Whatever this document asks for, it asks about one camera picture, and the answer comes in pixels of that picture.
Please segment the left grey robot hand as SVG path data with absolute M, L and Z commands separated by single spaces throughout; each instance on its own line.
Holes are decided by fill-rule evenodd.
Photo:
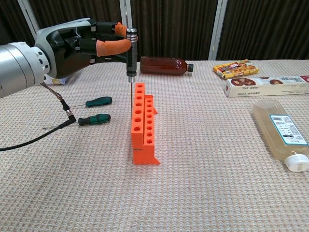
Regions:
M 137 29 L 128 29 L 120 22 L 81 18 L 40 29 L 35 46 L 49 61 L 48 75 L 62 79 L 89 65 L 125 63 L 126 53 L 131 52 L 137 40 Z

